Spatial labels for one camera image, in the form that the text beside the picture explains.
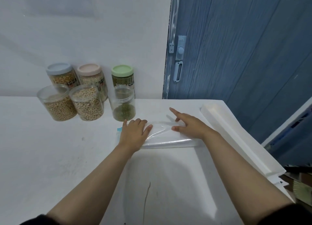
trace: plastic jar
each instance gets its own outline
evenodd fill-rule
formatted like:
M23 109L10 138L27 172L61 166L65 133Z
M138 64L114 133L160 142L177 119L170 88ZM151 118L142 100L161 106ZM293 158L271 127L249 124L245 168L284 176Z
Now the plastic jar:
M49 65L45 71L52 84L67 85L69 89L79 85L75 70L67 63L55 63Z
M112 79L114 86L127 85L135 89L133 68L128 65L118 65L112 68Z
M107 99L107 85L103 71L99 65L86 64L77 69L82 85L95 85L99 91L101 101Z
M109 100L115 120L131 120L135 117L135 94L131 87L115 86L114 93L109 95Z
M69 92L69 96L83 121L93 121L103 115L104 108L96 86L77 86Z
M66 85L56 84L44 87L38 91L37 97L56 121L66 121L77 114Z

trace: black sleeve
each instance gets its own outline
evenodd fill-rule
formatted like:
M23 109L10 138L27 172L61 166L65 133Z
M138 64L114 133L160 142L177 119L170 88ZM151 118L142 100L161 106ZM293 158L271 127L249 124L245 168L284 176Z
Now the black sleeve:
M46 215L39 215L37 218L30 219L26 222L23 222L21 225L60 225L55 222L53 219L47 217Z
M298 204L291 204L262 219L258 225L268 224L310 224L312 214Z

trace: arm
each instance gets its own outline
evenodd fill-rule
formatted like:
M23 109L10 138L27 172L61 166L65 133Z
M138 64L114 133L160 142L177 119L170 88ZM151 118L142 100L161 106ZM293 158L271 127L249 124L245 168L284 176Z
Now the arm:
M146 120L124 121L119 144L82 182L68 193L47 216L60 224L100 223L119 177L132 154L145 142L152 125L143 132Z
M175 109L170 110L185 127L172 130L202 139L207 146L220 178L245 224L257 224L291 200L253 168L223 137L201 120Z

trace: crack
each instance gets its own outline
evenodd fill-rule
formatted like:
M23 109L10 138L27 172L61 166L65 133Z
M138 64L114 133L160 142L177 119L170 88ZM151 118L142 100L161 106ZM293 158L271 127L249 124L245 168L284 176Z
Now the crack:
M146 192L146 196L145 196L145 201L144 201L144 209L143 209L143 224L144 224L144 218L145 218L145 205L146 205L146 199L147 199L147 195L149 194L149 189L151 187L151 182L149 183L149 187L147 188L147 192Z

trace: left hand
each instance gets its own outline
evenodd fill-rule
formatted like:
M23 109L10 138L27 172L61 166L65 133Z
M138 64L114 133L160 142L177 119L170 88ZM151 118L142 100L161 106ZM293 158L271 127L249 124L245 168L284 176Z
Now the left hand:
M126 147L131 153L138 151L147 139L153 125L149 125L144 131L147 120L131 120L127 125L127 120L122 125L119 146Z

